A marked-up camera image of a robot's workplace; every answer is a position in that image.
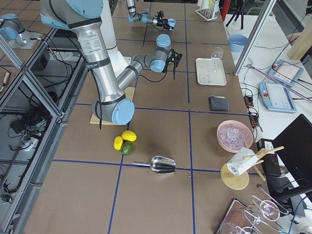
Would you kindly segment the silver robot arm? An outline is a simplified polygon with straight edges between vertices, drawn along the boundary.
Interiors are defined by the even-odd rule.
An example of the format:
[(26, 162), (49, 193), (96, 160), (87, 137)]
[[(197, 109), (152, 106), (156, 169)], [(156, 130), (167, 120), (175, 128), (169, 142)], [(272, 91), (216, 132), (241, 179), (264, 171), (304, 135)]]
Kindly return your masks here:
[(111, 9), (107, 0), (42, 0), (41, 21), (50, 27), (76, 34), (94, 77), (98, 97), (93, 114), (100, 121), (125, 125), (133, 117), (135, 105), (125, 95), (125, 89), (143, 69), (167, 72), (168, 64), (177, 67), (182, 54), (171, 47), (167, 34), (156, 38), (152, 54), (136, 55), (127, 64), (117, 49)]
[(128, 10), (128, 20), (130, 23), (142, 22), (144, 24), (152, 25), (153, 27), (159, 27), (159, 31), (168, 30), (173, 31), (176, 20), (175, 19), (166, 19), (164, 17), (164, 12), (159, 10), (156, 15), (151, 15), (149, 9), (143, 9), (138, 12), (136, 8), (136, 3), (134, 0), (126, 0), (127, 10)]

